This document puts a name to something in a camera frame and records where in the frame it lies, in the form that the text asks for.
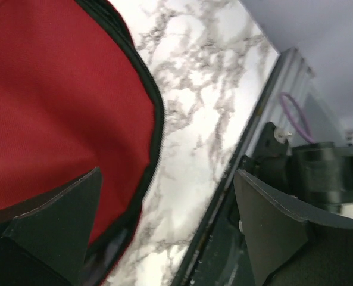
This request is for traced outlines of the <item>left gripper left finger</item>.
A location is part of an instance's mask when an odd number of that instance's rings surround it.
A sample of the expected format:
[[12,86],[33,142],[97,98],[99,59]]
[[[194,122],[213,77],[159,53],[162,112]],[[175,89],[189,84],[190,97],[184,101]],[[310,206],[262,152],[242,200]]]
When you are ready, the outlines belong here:
[[13,219],[4,236],[66,281],[79,281],[101,185],[101,171],[95,168],[36,210]]

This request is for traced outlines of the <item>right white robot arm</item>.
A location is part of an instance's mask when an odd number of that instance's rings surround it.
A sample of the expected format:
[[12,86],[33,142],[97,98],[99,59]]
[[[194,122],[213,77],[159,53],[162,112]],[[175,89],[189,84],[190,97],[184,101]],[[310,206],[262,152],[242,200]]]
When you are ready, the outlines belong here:
[[267,122],[240,168],[267,185],[330,212],[353,203],[353,146],[319,142],[289,145],[284,130]]

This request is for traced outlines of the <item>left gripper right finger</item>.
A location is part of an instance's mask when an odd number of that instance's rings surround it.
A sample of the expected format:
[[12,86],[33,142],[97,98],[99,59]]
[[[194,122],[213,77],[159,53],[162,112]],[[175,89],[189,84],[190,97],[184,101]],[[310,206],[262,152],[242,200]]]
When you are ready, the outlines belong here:
[[353,285],[353,219],[234,175],[256,285]]

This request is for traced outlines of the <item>red backpack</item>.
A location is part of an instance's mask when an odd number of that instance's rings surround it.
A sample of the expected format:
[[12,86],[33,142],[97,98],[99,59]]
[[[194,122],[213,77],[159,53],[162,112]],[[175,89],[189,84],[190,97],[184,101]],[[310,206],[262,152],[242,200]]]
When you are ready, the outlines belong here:
[[[0,285],[101,285],[132,242],[160,159],[164,105],[108,1],[0,1]],[[79,281],[4,236],[99,168]]]

